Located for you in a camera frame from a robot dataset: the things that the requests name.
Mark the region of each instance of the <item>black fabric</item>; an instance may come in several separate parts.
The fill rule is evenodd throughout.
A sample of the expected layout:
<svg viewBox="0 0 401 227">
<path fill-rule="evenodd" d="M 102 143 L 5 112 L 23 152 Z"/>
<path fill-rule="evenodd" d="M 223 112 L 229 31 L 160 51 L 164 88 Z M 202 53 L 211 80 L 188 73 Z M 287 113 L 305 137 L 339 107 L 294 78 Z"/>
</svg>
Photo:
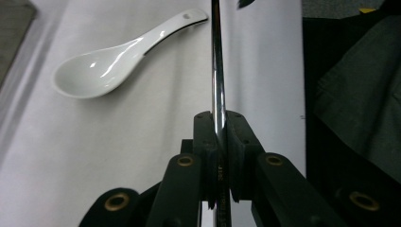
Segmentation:
<svg viewBox="0 0 401 227">
<path fill-rule="evenodd" d="M 342 20 L 304 19 L 306 176 L 352 226 L 401 226 L 401 185 L 354 153 L 313 114 L 318 80 L 388 13 L 378 10 Z M 379 212 L 360 213 L 343 191 L 370 195 Z"/>
<path fill-rule="evenodd" d="M 380 7 L 381 11 L 385 11 L 392 15 L 401 14 L 401 1 L 400 0 L 387 0 L 384 1 L 383 5 Z"/>
<path fill-rule="evenodd" d="M 401 183 L 401 16 L 372 28 L 319 79 L 314 114 Z"/>
</svg>

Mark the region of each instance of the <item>spoon bowl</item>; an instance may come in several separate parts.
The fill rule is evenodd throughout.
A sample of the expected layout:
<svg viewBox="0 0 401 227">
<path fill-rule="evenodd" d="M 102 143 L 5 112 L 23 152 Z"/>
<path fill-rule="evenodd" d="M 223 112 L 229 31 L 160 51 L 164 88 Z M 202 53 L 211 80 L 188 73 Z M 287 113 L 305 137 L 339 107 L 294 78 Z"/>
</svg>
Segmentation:
<svg viewBox="0 0 401 227">
<path fill-rule="evenodd" d="M 206 20 L 207 15 L 200 9 L 189 9 L 125 44 L 76 56 L 56 71 L 54 87 L 59 93 L 75 98 L 103 96 L 120 85 L 160 41 Z"/>
</svg>

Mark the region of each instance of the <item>gray cloth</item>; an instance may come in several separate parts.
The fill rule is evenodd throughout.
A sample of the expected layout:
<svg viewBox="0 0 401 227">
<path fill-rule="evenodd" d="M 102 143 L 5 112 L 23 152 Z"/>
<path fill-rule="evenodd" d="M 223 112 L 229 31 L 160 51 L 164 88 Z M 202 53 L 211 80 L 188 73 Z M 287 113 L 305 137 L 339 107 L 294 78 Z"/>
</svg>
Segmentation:
<svg viewBox="0 0 401 227">
<path fill-rule="evenodd" d="M 401 183 L 401 16 L 377 23 L 321 78 L 314 113 Z"/>
<path fill-rule="evenodd" d="M 0 0 L 0 87 L 18 52 L 36 9 L 24 0 Z"/>
</svg>

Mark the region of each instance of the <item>screw hole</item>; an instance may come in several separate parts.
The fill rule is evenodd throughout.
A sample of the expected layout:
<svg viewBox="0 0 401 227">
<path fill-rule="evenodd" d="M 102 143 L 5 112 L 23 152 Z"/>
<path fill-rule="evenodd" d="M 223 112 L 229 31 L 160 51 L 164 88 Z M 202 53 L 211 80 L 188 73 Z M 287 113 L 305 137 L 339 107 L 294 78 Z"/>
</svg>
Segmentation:
<svg viewBox="0 0 401 227">
<path fill-rule="evenodd" d="M 366 194 L 355 191 L 350 194 L 349 198 L 353 204 L 364 210 L 377 211 L 380 209 L 379 203 Z"/>
<path fill-rule="evenodd" d="M 129 202 L 130 197 L 126 193 L 120 192 L 110 196 L 104 203 L 104 208 L 108 211 L 118 211 L 126 207 Z"/>
<path fill-rule="evenodd" d="M 281 161 L 281 159 L 277 156 L 274 155 L 270 155 L 268 157 L 266 157 L 266 162 L 268 162 L 268 164 L 272 165 L 272 166 L 280 166 L 283 164 L 283 161 Z"/>
<path fill-rule="evenodd" d="M 185 157 L 179 158 L 177 163 L 180 166 L 191 166 L 194 163 L 194 160 L 189 156 L 185 156 Z"/>
</svg>

